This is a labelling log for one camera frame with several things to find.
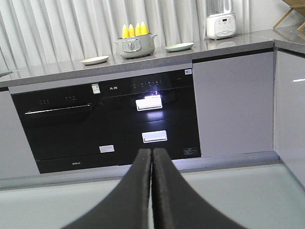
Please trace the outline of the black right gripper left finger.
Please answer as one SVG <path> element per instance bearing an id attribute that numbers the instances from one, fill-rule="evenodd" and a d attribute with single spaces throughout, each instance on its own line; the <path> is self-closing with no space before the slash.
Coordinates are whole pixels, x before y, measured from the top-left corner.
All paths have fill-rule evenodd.
<path id="1" fill-rule="evenodd" d="M 147 229 L 151 150 L 140 149 L 119 184 L 90 211 L 65 229 Z"/>

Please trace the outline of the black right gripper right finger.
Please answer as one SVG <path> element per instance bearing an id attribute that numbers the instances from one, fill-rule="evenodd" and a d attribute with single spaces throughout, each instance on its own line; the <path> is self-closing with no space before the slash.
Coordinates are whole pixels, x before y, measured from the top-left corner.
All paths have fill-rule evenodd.
<path id="1" fill-rule="evenodd" d="M 167 151 L 152 154 L 152 209 L 156 229 L 241 229 L 182 177 Z"/>

